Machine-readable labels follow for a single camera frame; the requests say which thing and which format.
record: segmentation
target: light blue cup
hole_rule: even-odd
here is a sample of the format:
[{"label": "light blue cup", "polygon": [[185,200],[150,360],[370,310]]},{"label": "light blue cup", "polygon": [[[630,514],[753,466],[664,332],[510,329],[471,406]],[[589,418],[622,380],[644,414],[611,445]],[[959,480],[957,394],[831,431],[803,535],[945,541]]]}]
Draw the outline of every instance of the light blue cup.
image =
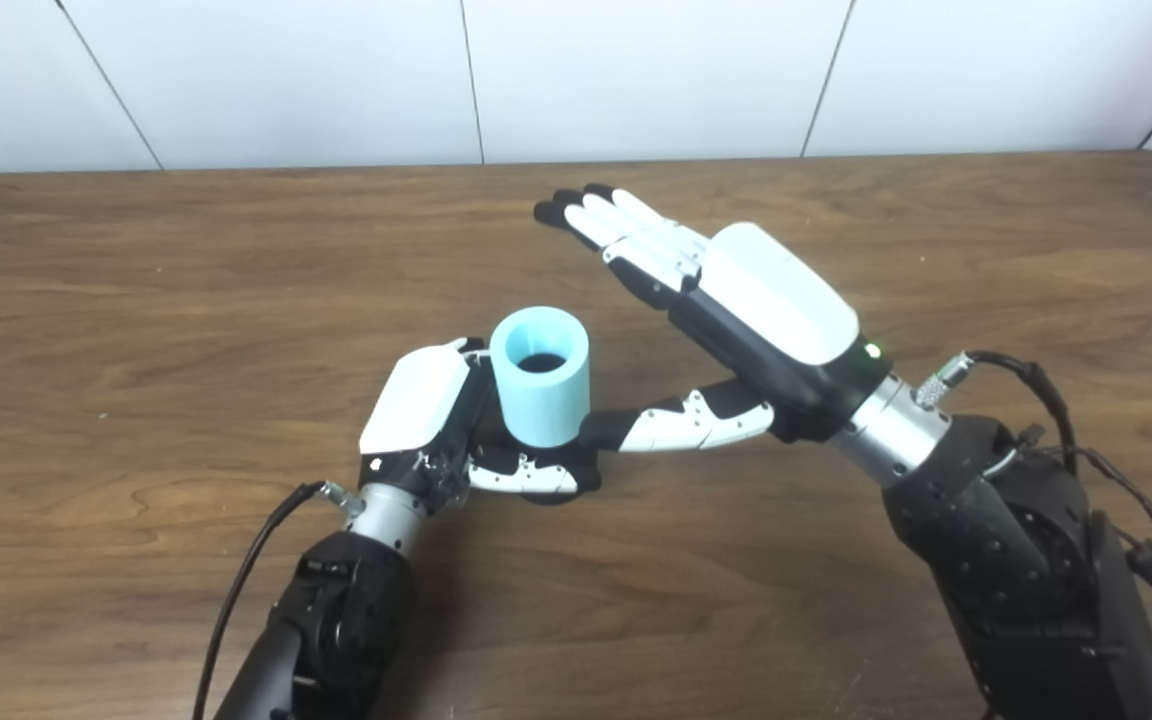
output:
[{"label": "light blue cup", "polygon": [[558,306],[500,320],[488,348],[509,434],[532,447],[566,445],[589,415],[589,334]]}]

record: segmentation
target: robotic arm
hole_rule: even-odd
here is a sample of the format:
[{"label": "robotic arm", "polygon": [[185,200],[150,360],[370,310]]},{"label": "robotic arm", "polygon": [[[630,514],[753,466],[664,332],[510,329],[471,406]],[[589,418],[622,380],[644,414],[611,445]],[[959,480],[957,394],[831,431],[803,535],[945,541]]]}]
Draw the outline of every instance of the robotic arm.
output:
[{"label": "robotic arm", "polygon": [[[833,445],[878,484],[896,537],[927,562],[990,717],[1152,720],[1152,629],[1134,583],[1136,570],[1152,584],[1152,541],[1129,539],[1124,553],[1089,509],[1075,452],[1121,473],[1073,447],[1040,367],[963,354],[915,388],[833,288],[756,225],[707,240],[602,184],[558,191],[535,217],[598,251],[628,291],[735,374],[685,400],[591,414],[582,442],[683,450],[770,432]],[[1013,434],[938,409],[978,361],[1014,370],[1048,407],[1063,465],[1033,450],[1041,429]]]},{"label": "robotic arm", "polygon": [[425,520],[462,506],[470,488],[552,503],[600,483],[592,452],[540,458],[508,441],[488,353],[476,338],[399,359],[358,450],[357,495],[334,483],[301,486],[257,536],[207,647],[195,720],[204,717],[223,624],[256,553],[306,498],[338,506],[344,528],[301,556],[215,720],[366,717],[415,606],[407,558]]}]

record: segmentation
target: wood grain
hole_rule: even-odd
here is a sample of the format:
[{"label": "wood grain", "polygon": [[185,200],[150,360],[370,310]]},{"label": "wood grain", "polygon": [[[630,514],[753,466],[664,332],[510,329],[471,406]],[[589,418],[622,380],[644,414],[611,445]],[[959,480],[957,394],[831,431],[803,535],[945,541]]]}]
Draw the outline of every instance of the wood grain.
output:
[{"label": "wood grain", "polygon": [[[1043,359],[1079,438],[1152,493],[1152,154],[0,176],[0,720],[185,717],[238,555],[302,480],[347,482],[393,361],[566,306],[596,406],[723,377],[579,243],[553,188],[755,220],[920,379],[960,348]],[[982,373],[952,409],[1039,409]],[[975,720],[983,703],[876,488],[772,439],[608,456],[544,509],[479,493],[415,552],[380,720]],[[1132,503],[1093,501],[1143,532]],[[289,521],[219,694],[338,524]]]}]

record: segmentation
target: black joint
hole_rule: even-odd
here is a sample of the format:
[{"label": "black joint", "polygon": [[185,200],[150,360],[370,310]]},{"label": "black joint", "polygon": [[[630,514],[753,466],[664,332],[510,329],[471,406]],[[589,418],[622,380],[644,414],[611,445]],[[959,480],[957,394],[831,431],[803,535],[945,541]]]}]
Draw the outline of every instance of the black joint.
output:
[{"label": "black joint", "polygon": [[660,285],[657,279],[626,258],[613,258],[607,268],[612,270],[612,274],[616,275],[626,290],[637,300],[646,302],[653,310],[668,310],[679,300],[679,294],[672,287]]},{"label": "black joint", "polygon": [[714,382],[699,391],[705,397],[705,406],[719,420],[735,418],[737,415],[749,414],[756,407],[763,404],[763,397],[749,389],[744,382],[732,378],[729,381]]},{"label": "black joint", "polygon": [[626,445],[634,423],[639,420],[639,415],[637,410],[608,410],[586,415],[579,425],[579,445],[596,450],[620,450]]},{"label": "black joint", "polygon": [[518,471],[518,452],[507,447],[479,447],[473,453],[473,463],[498,475]]},{"label": "black joint", "polygon": [[677,397],[660,397],[652,406],[646,406],[645,410],[665,410],[667,414],[682,414],[684,407]]},{"label": "black joint", "polygon": [[591,182],[585,185],[585,192],[602,197],[602,199],[607,202],[613,202],[612,194],[615,191],[616,188],[600,182]]}]

